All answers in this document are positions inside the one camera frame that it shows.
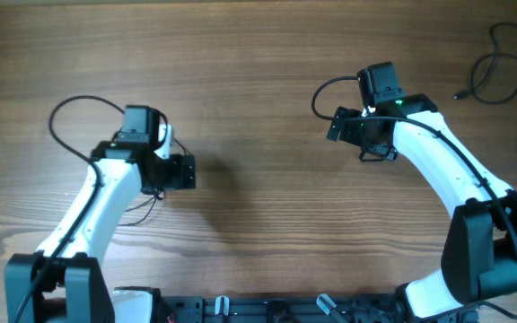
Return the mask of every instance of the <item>table surface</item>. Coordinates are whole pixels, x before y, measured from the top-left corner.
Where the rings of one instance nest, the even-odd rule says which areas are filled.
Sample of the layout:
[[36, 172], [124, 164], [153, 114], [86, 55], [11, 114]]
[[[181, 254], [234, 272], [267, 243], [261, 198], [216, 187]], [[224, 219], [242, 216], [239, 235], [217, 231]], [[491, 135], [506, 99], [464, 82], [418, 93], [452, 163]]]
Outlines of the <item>table surface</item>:
[[[330, 78], [393, 61], [406, 92], [426, 93], [517, 188], [517, 98], [452, 100], [500, 21], [517, 22], [517, 2], [0, 8], [0, 321], [6, 260], [35, 249], [83, 183], [85, 164], [47, 130], [53, 107], [83, 93], [160, 109], [197, 158], [197, 189], [170, 192], [147, 222], [117, 229], [103, 266], [110, 289], [347, 295], [433, 272], [450, 223], [440, 199], [405, 158], [360, 163], [358, 148], [326, 140], [311, 96]], [[514, 36], [505, 31], [504, 46], [517, 52]], [[517, 65], [501, 64], [488, 95], [517, 82]], [[360, 109], [357, 84], [320, 97], [323, 113], [339, 105]], [[59, 113], [57, 131], [87, 153], [120, 121], [82, 101]], [[517, 310], [517, 294], [497, 301]], [[482, 318], [506, 321], [489, 310]]]

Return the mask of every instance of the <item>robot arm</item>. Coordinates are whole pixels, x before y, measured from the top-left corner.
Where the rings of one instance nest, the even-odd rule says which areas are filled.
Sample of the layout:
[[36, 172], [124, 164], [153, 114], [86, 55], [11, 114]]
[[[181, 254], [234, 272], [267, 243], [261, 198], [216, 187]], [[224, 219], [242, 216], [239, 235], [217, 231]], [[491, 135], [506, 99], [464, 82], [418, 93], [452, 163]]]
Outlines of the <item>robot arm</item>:
[[[446, 126], [439, 112], [423, 111], [407, 117], [440, 130], [468, 156], [477, 170], [484, 174], [498, 197], [504, 197], [507, 191], [512, 190], [474, 158]], [[443, 201], [451, 218], [454, 209], [465, 205], [471, 198], [478, 201], [490, 200], [488, 193], [472, 176], [464, 162], [435, 135], [421, 127], [397, 122], [392, 138], [396, 151], [406, 156], [418, 168]], [[441, 269], [409, 284], [406, 296], [414, 315], [419, 318], [432, 317], [463, 306], [448, 290]]]
[[[160, 117], [164, 125], [159, 124]], [[122, 322], [149, 321], [152, 313], [145, 309], [153, 296], [145, 291], [115, 291], [110, 297], [100, 264], [119, 220], [139, 193], [157, 195], [195, 187], [195, 158], [190, 154], [170, 154], [173, 135], [166, 121], [156, 109], [127, 106], [123, 127], [113, 141], [101, 142], [93, 149], [91, 161], [101, 176], [101, 186], [84, 218], [74, 227], [96, 188], [96, 172], [91, 166], [83, 187], [56, 229], [34, 254], [15, 254], [5, 268], [10, 321], [42, 322], [53, 318], [103, 322], [114, 321], [116, 315]], [[72, 227], [69, 243], [54, 258], [52, 254]], [[38, 275], [41, 283], [26, 298], [26, 291]], [[58, 285], [66, 288], [66, 297], [60, 302], [46, 300], [43, 292], [52, 292]]]
[[[360, 146], [362, 162], [393, 161], [399, 153], [405, 155], [436, 191], [451, 217], [441, 269], [403, 288], [407, 309], [415, 318], [412, 320], [435, 319], [517, 292], [517, 258], [511, 235], [508, 232], [503, 239], [493, 239], [493, 227], [506, 231], [506, 225], [492, 197], [462, 158], [482, 175], [505, 207], [516, 235], [517, 192], [474, 158], [424, 94], [405, 96], [391, 63], [369, 66], [358, 73], [358, 81], [365, 111], [338, 108], [330, 118], [327, 138]], [[455, 149], [464, 156], [459, 157]], [[367, 153], [379, 158], [365, 159]]]
[[[161, 158], [161, 162], [168, 161], [172, 141], [171, 125], [159, 126], [158, 141], [163, 142], [163, 145], [156, 149], [154, 154]], [[101, 171], [102, 186], [93, 206], [75, 231], [73, 241], [59, 254], [60, 258], [72, 258], [75, 254], [82, 252], [88, 257], [97, 258], [101, 264], [119, 220], [143, 188], [138, 163], [130, 163], [117, 158], [102, 158], [95, 164]], [[51, 255], [60, 240], [63, 239], [67, 228], [81, 213], [84, 204], [91, 196], [95, 180], [95, 172], [89, 167], [83, 187], [65, 217], [51, 235], [38, 246], [37, 251], [44, 251], [43, 256]]]

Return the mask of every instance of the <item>black bracket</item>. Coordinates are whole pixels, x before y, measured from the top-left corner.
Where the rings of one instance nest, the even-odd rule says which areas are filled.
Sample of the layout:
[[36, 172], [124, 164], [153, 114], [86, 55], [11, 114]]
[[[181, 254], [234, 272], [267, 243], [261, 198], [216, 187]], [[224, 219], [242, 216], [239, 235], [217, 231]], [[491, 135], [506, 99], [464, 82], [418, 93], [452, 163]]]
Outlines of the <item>black bracket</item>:
[[[9, 259], [4, 279], [10, 320], [45, 261], [48, 259], [42, 252], [15, 254]], [[58, 285], [65, 287], [66, 297], [46, 300], [43, 292], [52, 292]], [[45, 322], [54, 317], [65, 317], [67, 323], [115, 322], [115, 312], [97, 258], [77, 254], [73, 258], [54, 260], [40, 288], [27, 303], [20, 322]]]
[[370, 65], [356, 76], [365, 107], [375, 107], [380, 102], [405, 96], [391, 62]]
[[[517, 192], [500, 202], [517, 234]], [[509, 232], [494, 240], [493, 226], [505, 230], [492, 201], [469, 200], [456, 207], [442, 255], [444, 281], [462, 304], [517, 292], [517, 259]]]
[[[117, 141], [100, 142], [91, 151], [91, 160], [120, 159], [136, 163], [141, 172], [142, 189], [147, 195], [173, 189], [195, 188], [195, 157], [173, 154], [162, 159], [154, 152], [158, 141], [159, 119], [166, 117], [147, 106], [127, 106], [123, 127], [116, 133]], [[165, 140], [171, 140], [171, 134]]]
[[[347, 120], [348, 118], [359, 118], [362, 112], [357, 109], [347, 109], [339, 107], [334, 115], [334, 120], [330, 124], [329, 132], [327, 133], [327, 139], [332, 141], [347, 142], [349, 144], [357, 145], [361, 148], [359, 159], [361, 162], [383, 162], [383, 161], [395, 161], [398, 157], [396, 149], [392, 147], [391, 140], [379, 143], [375, 140], [371, 134], [375, 134], [372, 131], [372, 127], [377, 125], [374, 121], [360, 122], [347, 122], [341, 120]], [[377, 156], [377, 158], [367, 159], [364, 158], [366, 154]]]
[[[337, 323], [337, 318], [348, 323], [478, 323], [475, 309], [416, 318], [407, 313], [402, 299], [404, 287], [400, 286], [396, 293], [333, 298], [334, 316], [326, 314], [316, 298], [162, 297], [162, 305], [156, 308], [174, 313], [174, 321], [180, 323]], [[159, 316], [161, 322], [166, 322], [166, 315]]]

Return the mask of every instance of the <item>cable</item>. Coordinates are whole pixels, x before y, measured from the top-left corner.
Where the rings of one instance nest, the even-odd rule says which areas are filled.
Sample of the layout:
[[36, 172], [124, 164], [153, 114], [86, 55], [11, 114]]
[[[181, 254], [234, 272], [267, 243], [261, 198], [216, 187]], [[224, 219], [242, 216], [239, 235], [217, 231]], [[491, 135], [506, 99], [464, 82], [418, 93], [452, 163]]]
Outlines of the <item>cable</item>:
[[[409, 119], [409, 118], [359, 117], [359, 118], [340, 118], [340, 119], [338, 119], [338, 118], [321, 115], [316, 110], [316, 107], [315, 107], [316, 97], [319, 95], [320, 91], [322, 91], [322, 89], [324, 89], [324, 87], [328, 86], [329, 84], [340, 81], [339, 79], [346, 80], [346, 79], [350, 79], [350, 78], [337, 78], [337, 79], [330, 80], [330, 81], [322, 84], [320, 86], [320, 88], [314, 93], [314, 96], [312, 98], [312, 103], [311, 103], [311, 108], [312, 108], [312, 112], [314, 112], [314, 115], [321, 119], [324, 119], [324, 120], [331, 120], [331, 121], [337, 121], [337, 122], [361, 122], [361, 123], [363, 123], [364, 121], [368, 121], [368, 120], [389, 120], [389, 121], [407, 122], [409, 124], [412, 124], [412, 125], [415, 125], [418, 127], [422, 127], [423, 129], [428, 130], [429, 132], [434, 134], [436, 136], [436, 138], [442, 140], [445, 144], [447, 144], [458, 155], [458, 157], [460, 157], [462, 159], [462, 161], [470, 169], [470, 171], [472, 172], [474, 177], [476, 177], [476, 179], [479, 181], [480, 185], [484, 188], [484, 190], [488, 193], [488, 195], [490, 195], [490, 197], [492, 199], [492, 203], [494, 204], [496, 210], [502, 217], [502, 220], [504, 221], [504, 223], [506, 225], [507, 231], [510, 233], [510, 237], [512, 238], [513, 248], [514, 248], [514, 251], [516, 254], [516, 258], [517, 258], [517, 234], [513, 228], [512, 222], [510, 221], [510, 219], [508, 218], [508, 215], [506, 214], [504, 208], [502, 207], [502, 203], [500, 203], [500, 200], [498, 199], [498, 197], [496, 196], [496, 194], [494, 193], [492, 188], [490, 188], [490, 185], [488, 184], [487, 179], [482, 177], [482, 174], [480, 174], [480, 172], [476, 169], [476, 167], [474, 167], [474, 165], [468, 159], [468, 157], [466, 157], [466, 155], [450, 139], [448, 139], [448, 137], [443, 135], [443, 133], [440, 130], [436, 130], [433, 127], [428, 126], [427, 124], [424, 124], [422, 122], [419, 122], [419, 121], [416, 121], [413, 119]], [[485, 305], [489, 308], [497, 310], [498, 312], [504, 314], [506, 317], [508, 317], [510, 319], [517, 319], [517, 314], [512, 314], [508, 310], [502, 309], [501, 307], [493, 304], [492, 302], [482, 301], [479, 304]]]
[[163, 192], [163, 196], [162, 197], [159, 196], [161, 193], [162, 192], [157, 192], [153, 197], [151, 197], [148, 200], [144, 201], [140, 205], [137, 205], [137, 206], [134, 206], [134, 207], [131, 207], [131, 208], [128, 208], [127, 210], [125, 210], [125, 212], [134, 211], [136, 209], [139, 209], [139, 208], [149, 204], [151, 201], [153, 201], [153, 203], [151, 204], [151, 207], [149, 207], [149, 211], [147, 211], [147, 214], [145, 214], [145, 216], [143, 216], [143, 218], [141, 218], [141, 220], [133, 222], [133, 223], [123, 223], [123, 224], [120, 224], [119, 226], [134, 226], [134, 225], [138, 225], [139, 223], [141, 223], [144, 220], [146, 220], [147, 217], [149, 216], [149, 214], [151, 213], [151, 211], [153, 210], [153, 207], [154, 207], [155, 203], [157, 203], [157, 201], [162, 201], [164, 199], [164, 197], [165, 197], [164, 192]]
[[[479, 59], [476, 60], [476, 62], [474, 63], [474, 65], [472, 66], [472, 68], [469, 72], [469, 84], [468, 84], [469, 88], [465, 91], [456, 93], [454, 95], [455, 100], [464, 99], [464, 98], [468, 97], [469, 95], [472, 95], [474, 97], [474, 99], [476, 99], [482, 103], [485, 103], [485, 104], [502, 104], [502, 103], [506, 103], [506, 102], [512, 100], [517, 95], [517, 85], [516, 85], [516, 88], [513, 90], [513, 92], [501, 100], [484, 100], [478, 96], [478, 89], [488, 83], [491, 74], [494, 72], [496, 64], [497, 64], [497, 58], [506, 57], [506, 58], [517, 60], [516, 55], [503, 53], [503, 52], [499, 51], [500, 48], [498, 45], [498, 41], [495, 38], [495, 30], [500, 27], [511, 27], [511, 28], [514, 28], [517, 30], [517, 23], [499, 22], [490, 27], [489, 33], [490, 33], [490, 38], [492, 39], [492, 44], [494, 45], [494, 51], [490, 54], [483, 55], [482, 57], [480, 57]], [[490, 57], [492, 58], [492, 60], [490, 61], [490, 65], [488, 66], [486, 72], [484, 73], [484, 77], [482, 77], [482, 79], [478, 83], [475, 84], [474, 76], [476, 75], [476, 72], [477, 72], [480, 64]]]
[[345, 80], [348, 80], [348, 81], [358, 81], [358, 77], [357, 76], [340, 76], [340, 77], [337, 77], [337, 78], [333, 78], [332, 80], [326, 81], [324, 84], [322, 84], [319, 87], [319, 89], [312, 95], [311, 107], [312, 107], [312, 112], [314, 113], [315, 116], [317, 116], [317, 117], [319, 117], [321, 119], [330, 120], [330, 121], [334, 119], [333, 117], [327, 117], [327, 116], [321, 115], [316, 110], [316, 108], [314, 108], [314, 103], [316, 102], [316, 99], [319, 97], [319, 94], [322, 92], [322, 90], [324, 90], [324, 88], [326, 88], [327, 86], [331, 85], [332, 83], [336, 83], [336, 82], [339, 82], [339, 81], [345, 81]]
[[91, 205], [93, 204], [93, 201], [95, 200], [95, 197], [97, 197], [97, 194], [99, 193], [99, 188], [101, 187], [101, 171], [99, 170], [99, 167], [97, 167], [97, 165], [95, 165], [89, 158], [85, 157], [82, 153], [77, 152], [73, 147], [66, 144], [63, 140], [61, 140], [55, 133], [55, 130], [53, 129], [53, 120], [55, 119], [55, 115], [57, 114], [57, 112], [63, 106], [65, 106], [67, 103], [72, 102], [74, 100], [83, 100], [83, 99], [101, 101], [103, 103], [110, 105], [111, 107], [118, 110], [119, 112], [124, 113], [123, 109], [118, 107], [115, 103], [112, 103], [108, 100], [105, 100], [100, 97], [92, 96], [92, 95], [78, 95], [78, 96], [74, 96], [69, 99], [63, 100], [59, 104], [57, 104], [57, 106], [51, 112], [51, 115], [49, 116], [49, 121], [48, 121], [48, 129], [49, 129], [51, 136], [63, 148], [67, 149], [67, 151], [69, 151], [70, 153], [74, 154], [75, 156], [81, 158], [82, 160], [87, 162], [89, 164], [89, 166], [91, 166], [91, 168], [95, 172], [95, 185], [93, 186], [91, 196], [89, 197], [89, 200], [87, 200], [87, 203], [85, 203], [83, 209], [81, 210], [81, 213], [79, 213], [79, 215], [77, 215], [77, 217], [75, 218], [75, 221], [73, 222], [71, 227], [69, 227], [69, 230], [67, 230], [67, 233], [65, 234], [65, 236], [63, 236], [63, 238], [61, 239], [61, 241], [59, 242], [59, 244], [57, 245], [55, 250], [53, 250], [51, 255], [45, 261], [45, 264], [43, 264], [43, 267], [39, 270], [39, 272], [33, 278], [31, 285], [25, 292], [25, 295], [23, 296], [23, 299], [22, 299], [21, 303], [19, 304], [17, 311], [15, 312], [15, 316], [13, 318], [14, 323], [19, 322], [19, 320], [21, 319], [21, 316], [23, 314], [23, 311], [25, 310], [25, 307], [27, 306], [27, 303], [29, 302], [29, 299], [31, 298], [33, 293], [39, 288], [41, 282], [43, 281], [43, 278], [45, 277], [45, 275], [48, 273], [49, 269], [51, 268], [53, 261], [57, 258], [59, 253], [61, 253], [61, 251], [63, 251], [63, 248], [67, 245], [67, 243], [69, 243], [71, 241], [73, 233], [75, 232], [75, 230], [77, 229], [77, 227], [79, 226], [79, 224], [81, 223], [83, 218], [86, 216], [87, 211], [89, 211], [89, 208], [91, 208]]
[[183, 154], [185, 156], [192, 154], [192, 153], [190, 153], [190, 151], [187, 148], [185, 148], [185, 146], [183, 144], [180, 143], [179, 140], [177, 140], [177, 138], [173, 137], [173, 139], [175, 140], [175, 143], [177, 143], [180, 146], [180, 148], [182, 148]]

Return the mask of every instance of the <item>wire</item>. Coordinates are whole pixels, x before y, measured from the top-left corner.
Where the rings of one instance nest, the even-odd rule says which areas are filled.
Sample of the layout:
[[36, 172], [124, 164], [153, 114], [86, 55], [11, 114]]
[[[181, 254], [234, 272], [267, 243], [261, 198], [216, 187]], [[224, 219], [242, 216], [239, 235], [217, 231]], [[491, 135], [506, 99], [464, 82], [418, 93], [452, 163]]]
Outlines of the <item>wire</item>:
[[[418, 127], [422, 127], [423, 129], [428, 130], [429, 132], [434, 134], [436, 136], [436, 138], [442, 140], [445, 144], [447, 144], [458, 155], [458, 157], [460, 157], [460, 159], [462, 159], [462, 161], [470, 169], [470, 171], [472, 172], [474, 177], [476, 177], [476, 179], [479, 181], [480, 185], [484, 188], [484, 190], [491, 197], [492, 203], [494, 204], [495, 209], [498, 211], [498, 213], [502, 217], [502, 220], [504, 221], [504, 223], [506, 225], [506, 229], [510, 233], [510, 237], [512, 238], [512, 244], [513, 244], [513, 248], [514, 248], [514, 251], [515, 251], [515, 254], [516, 254], [516, 259], [517, 259], [517, 234], [516, 234], [516, 232], [515, 232], [515, 230], [513, 228], [512, 222], [510, 221], [510, 219], [508, 218], [508, 215], [506, 214], [504, 208], [502, 207], [502, 203], [500, 203], [500, 200], [498, 199], [498, 197], [496, 196], [496, 194], [494, 193], [492, 188], [490, 188], [490, 185], [489, 185], [487, 179], [482, 177], [482, 174], [480, 174], [480, 172], [476, 169], [476, 167], [474, 167], [474, 165], [468, 159], [468, 157], [466, 157], [466, 155], [450, 139], [448, 139], [448, 137], [446, 137], [440, 130], [436, 130], [433, 127], [428, 126], [427, 124], [424, 124], [422, 122], [419, 122], [419, 121], [416, 121], [416, 120], [413, 120], [413, 119], [409, 119], [409, 118], [397, 118], [397, 117], [359, 117], [359, 118], [341, 118], [341, 119], [338, 119], [338, 118], [333, 118], [333, 117], [321, 115], [316, 110], [316, 107], [315, 107], [316, 96], [318, 96], [318, 94], [320, 93], [320, 91], [322, 91], [322, 89], [324, 87], [328, 86], [331, 83], [337, 82], [337, 81], [334, 81], [334, 80], [338, 80], [338, 79], [346, 80], [346, 79], [350, 79], [350, 78], [337, 78], [337, 79], [330, 80], [330, 81], [322, 84], [321, 87], [314, 93], [314, 96], [312, 98], [312, 103], [311, 103], [311, 108], [312, 108], [312, 112], [314, 112], [314, 115], [319, 117], [319, 118], [321, 118], [321, 119], [324, 119], [324, 120], [332, 120], [332, 121], [337, 121], [337, 122], [339, 121], [339, 122], [360, 122], [360, 123], [363, 123], [363, 122], [365, 122], [367, 120], [385, 120], [385, 121], [407, 122], [409, 124], [412, 124], [412, 125], [415, 125], [415, 126], [418, 126]], [[503, 308], [501, 308], [501, 307], [499, 307], [499, 306], [497, 306], [497, 305], [495, 305], [495, 304], [493, 304], [493, 303], [491, 303], [489, 301], [482, 301], [479, 304], [480, 305], [485, 305], [485, 306], [487, 306], [489, 308], [497, 310], [498, 312], [504, 314], [506, 317], [508, 317], [510, 319], [517, 319], [517, 314], [512, 314], [508, 310], [505, 310], [505, 309], [503, 309]]]
[[70, 153], [74, 154], [75, 156], [81, 158], [82, 160], [87, 162], [89, 164], [89, 166], [91, 166], [91, 168], [95, 172], [95, 184], [93, 185], [93, 190], [91, 192], [91, 195], [89, 196], [89, 200], [87, 200], [87, 203], [85, 203], [83, 209], [81, 210], [81, 213], [79, 213], [79, 215], [77, 215], [73, 224], [69, 227], [69, 230], [67, 230], [67, 233], [65, 234], [65, 236], [63, 236], [63, 238], [59, 241], [59, 244], [57, 245], [55, 250], [53, 250], [51, 255], [47, 258], [47, 260], [43, 264], [43, 267], [35, 275], [29, 288], [25, 292], [25, 295], [23, 296], [23, 299], [22, 299], [21, 303], [19, 304], [19, 307], [17, 308], [17, 311], [15, 312], [15, 316], [13, 318], [13, 322], [15, 322], [15, 323], [19, 322], [19, 320], [21, 319], [21, 316], [23, 314], [23, 311], [25, 310], [25, 307], [27, 306], [27, 303], [29, 302], [29, 299], [31, 298], [33, 293], [39, 289], [39, 286], [41, 285], [43, 279], [45, 278], [49, 269], [51, 268], [53, 261], [57, 258], [59, 253], [61, 253], [63, 251], [63, 248], [67, 245], [67, 243], [69, 243], [71, 241], [73, 233], [75, 232], [75, 230], [77, 229], [77, 227], [79, 226], [79, 224], [81, 223], [81, 221], [86, 216], [89, 209], [91, 208], [95, 198], [97, 197], [97, 194], [99, 193], [99, 188], [101, 187], [101, 171], [99, 170], [99, 167], [97, 167], [97, 165], [95, 165], [95, 163], [93, 163], [89, 158], [85, 157], [82, 153], [77, 152], [73, 147], [66, 144], [63, 140], [61, 140], [57, 136], [57, 134], [55, 133], [55, 130], [53, 128], [53, 120], [55, 119], [55, 115], [63, 106], [65, 106], [67, 103], [72, 102], [74, 100], [83, 100], [83, 99], [101, 101], [103, 103], [110, 105], [111, 107], [118, 110], [119, 112], [124, 113], [123, 109], [118, 107], [115, 103], [112, 103], [108, 100], [105, 100], [100, 97], [92, 96], [92, 95], [78, 95], [78, 96], [74, 96], [69, 99], [63, 100], [59, 104], [57, 104], [57, 106], [51, 112], [51, 115], [49, 116], [49, 121], [48, 121], [48, 129], [49, 129], [51, 136], [63, 148], [67, 149], [67, 151], [69, 151]]
[[[510, 27], [510, 28], [514, 28], [517, 30], [517, 23], [499, 22], [490, 27], [489, 33], [490, 33], [490, 38], [492, 39], [492, 44], [494, 45], [494, 51], [492, 53], [483, 55], [482, 57], [480, 57], [476, 60], [476, 62], [474, 63], [474, 65], [472, 66], [472, 68], [469, 72], [469, 83], [468, 83], [469, 88], [466, 91], [456, 93], [454, 95], [455, 100], [463, 99], [463, 98], [468, 97], [469, 95], [472, 95], [474, 97], [474, 99], [476, 99], [482, 103], [495, 105], [495, 104], [506, 103], [506, 102], [512, 100], [517, 95], [517, 85], [516, 85], [515, 89], [513, 90], [513, 92], [510, 93], [510, 95], [508, 95], [507, 97], [500, 99], [500, 100], [485, 100], [485, 99], [480, 98], [478, 95], [478, 90], [482, 86], [484, 86], [488, 83], [491, 74], [494, 72], [495, 67], [497, 65], [497, 58], [505, 57], [505, 58], [517, 60], [516, 55], [503, 53], [503, 52], [499, 51], [500, 47], [499, 47], [497, 39], [495, 38], [495, 31], [496, 31], [496, 29], [498, 29], [500, 27]], [[475, 83], [474, 76], [476, 75], [476, 72], [477, 72], [480, 64], [482, 62], [484, 62], [485, 60], [487, 60], [488, 58], [492, 58], [492, 60], [490, 61], [490, 65], [486, 69], [486, 72], [484, 73], [484, 76], [482, 77], [482, 79], [478, 83]]]
[[162, 192], [157, 192], [153, 197], [151, 197], [148, 200], [144, 201], [140, 205], [137, 205], [137, 206], [134, 206], [134, 207], [131, 207], [131, 208], [128, 208], [127, 210], [125, 210], [125, 212], [134, 211], [134, 210], [139, 209], [139, 208], [141, 208], [141, 207], [143, 207], [145, 205], [148, 205], [151, 201], [153, 201], [151, 203], [151, 207], [149, 207], [149, 211], [147, 211], [147, 214], [145, 214], [145, 216], [143, 216], [143, 218], [141, 218], [141, 220], [138, 220], [138, 221], [133, 222], [133, 223], [123, 223], [123, 224], [120, 224], [119, 226], [134, 226], [134, 225], [138, 225], [139, 223], [142, 223], [144, 220], [146, 220], [147, 217], [149, 217], [149, 214], [151, 213], [151, 211], [153, 210], [153, 207], [154, 207], [155, 203], [157, 203], [157, 201], [162, 201], [164, 199], [164, 193], [163, 193], [162, 197], [159, 196], [161, 193]]
[[321, 119], [324, 119], [324, 120], [333, 120], [334, 118], [333, 117], [327, 117], [327, 116], [323, 116], [321, 115], [317, 110], [316, 108], [314, 107], [314, 103], [316, 103], [316, 99], [319, 97], [319, 94], [322, 92], [322, 90], [324, 90], [327, 86], [331, 85], [332, 83], [336, 83], [336, 82], [339, 82], [339, 81], [358, 81], [358, 77], [357, 76], [340, 76], [340, 77], [337, 77], [337, 78], [333, 78], [332, 80], [330, 81], [326, 81], [324, 84], [322, 84], [319, 89], [312, 95], [312, 102], [311, 102], [311, 107], [312, 107], [312, 112], [314, 113], [315, 116], [321, 118]]
[[173, 137], [173, 139], [175, 140], [175, 143], [177, 143], [180, 146], [180, 148], [182, 148], [183, 154], [185, 156], [192, 154], [192, 153], [190, 153], [190, 151], [187, 148], [185, 148], [185, 146], [183, 144], [180, 143], [179, 140], [177, 140], [177, 138]]

